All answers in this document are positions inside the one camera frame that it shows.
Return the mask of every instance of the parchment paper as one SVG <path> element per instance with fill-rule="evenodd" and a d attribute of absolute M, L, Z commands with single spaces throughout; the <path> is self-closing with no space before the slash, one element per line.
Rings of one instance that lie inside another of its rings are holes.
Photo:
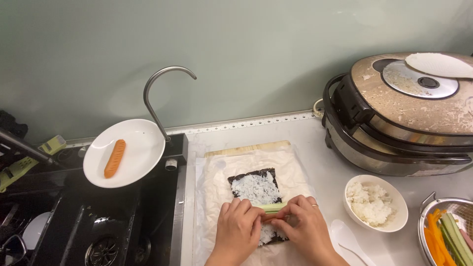
<path fill-rule="evenodd" d="M 196 165 L 201 163 L 201 160 L 197 160 Z M 305 172 L 292 146 L 255 150 L 232 156 L 216 155 L 204 160 L 202 174 L 198 175 L 196 170 L 193 265 L 204 265 L 215 245 L 220 207 L 225 202 L 231 202 L 234 197 L 227 181 L 228 177 L 263 168 L 275 168 L 283 202 L 299 194 L 315 197 L 314 188 L 308 185 Z M 242 265 L 310 264 L 295 250 L 290 241 L 286 241 L 258 247 Z"/>

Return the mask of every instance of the white rice paddle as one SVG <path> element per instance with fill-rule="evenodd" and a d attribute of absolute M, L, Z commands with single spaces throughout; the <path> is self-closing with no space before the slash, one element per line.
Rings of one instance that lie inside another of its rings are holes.
<path fill-rule="evenodd" d="M 473 67 L 441 53 L 413 53 L 406 57 L 406 63 L 424 73 L 447 78 L 473 79 Z"/>
<path fill-rule="evenodd" d="M 334 220 L 330 227 L 333 237 L 338 244 L 351 252 L 355 253 L 366 265 L 376 266 L 376 264 L 361 250 L 358 241 L 350 228 L 340 220 Z"/>

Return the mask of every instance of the seaweed sheet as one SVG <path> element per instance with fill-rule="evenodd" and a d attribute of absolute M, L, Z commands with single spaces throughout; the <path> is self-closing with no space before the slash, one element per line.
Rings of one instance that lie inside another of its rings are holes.
<path fill-rule="evenodd" d="M 261 170 L 258 170 L 258 171 L 252 171 L 252 172 L 249 172 L 249 173 L 246 173 L 246 174 L 240 174 L 240 175 L 237 175 L 237 176 L 229 177 L 229 178 L 227 178 L 227 180 L 228 180 L 228 182 L 230 183 L 230 186 L 231 186 L 233 181 L 240 180 L 240 179 L 242 179 L 246 176 L 249 176 L 249 175 L 266 177 L 267 172 L 270 172 L 271 175 L 274 177 L 272 179 L 272 181 L 279 190 L 278 183 L 276 182 L 276 171 L 274 170 L 274 168 L 265 168 L 265 169 L 261 169 Z M 232 190 L 232 193 L 233 193 L 233 196 L 235 198 L 238 198 L 240 196 L 233 190 Z M 274 201 L 273 203 L 281 203 L 281 202 L 282 202 L 281 198 L 278 197 L 278 199 L 276 201 Z M 284 240 L 282 237 L 280 237 L 276 234 L 272 237 L 271 241 L 269 241 L 268 243 L 266 243 L 264 245 L 268 245 L 268 244 L 272 244 L 272 243 L 276 243 L 276 242 L 280 242 L 280 241 L 286 241 L 286 240 Z"/>

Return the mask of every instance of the kitchen counter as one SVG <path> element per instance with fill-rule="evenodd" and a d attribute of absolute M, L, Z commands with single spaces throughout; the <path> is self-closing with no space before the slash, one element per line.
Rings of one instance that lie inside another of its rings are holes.
<path fill-rule="evenodd" d="M 307 171 L 309 183 L 315 188 L 320 209 L 330 225 L 334 219 L 344 221 L 353 231 L 361 248 L 377 264 L 383 266 L 425 265 L 422 260 L 417 241 L 417 221 L 420 203 L 432 191 L 437 197 L 473 198 L 470 184 L 473 169 L 451 175 L 434 177 L 383 177 L 396 187 L 403 195 L 409 208 L 409 219 L 406 226 L 394 233 L 368 231 L 356 224 L 343 207 L 343 190 L 350 178 L 360 174 L 370 174 L 367 171 L 351 165 L 338 157 L 335 152 L 326 147 L 325 129 L 321 126 L 320 118 L 312 117 L 310 112 L 299 113 L 304 119 L 293 121 L 246 126 L 225 129 L 228 124 L 220 124 L 222 130 L 209 131 L 210 125 L 199 129 L 194 127 L 186 132 L 189 139 L 189 154 L 187 162 L 187 179 L 184 202 L 184 227 L 182 239 L 181 265 L 192 264 L 193 249 L 193 220 L 195 194 L 195 158 L 202 158 L 208 151 L 236 148 L 267 142 L 288 140 L 295 146 L 298 156 Z M 344 250 L 343 256 L 352 266 L 365 265 L 356 255 Z"/>

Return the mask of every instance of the stainless steel colander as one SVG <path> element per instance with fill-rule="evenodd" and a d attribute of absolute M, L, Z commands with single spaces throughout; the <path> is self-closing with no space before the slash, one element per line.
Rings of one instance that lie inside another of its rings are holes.
<path fill-rule="evenodd" d="M 435 198 L 435 191 L 430 194 L 420 205 L 420 218 L 417 227 L 420 252 L 428 265 L 436 266 L 432 255 L 425 242 L 424 227 L 427 227 L 427 214 L 435 209 L 447 210 L 458 220 L 458 227 L 463 229 L 471 238 L 473 235 L 473 202 L 462 198 Z"/>

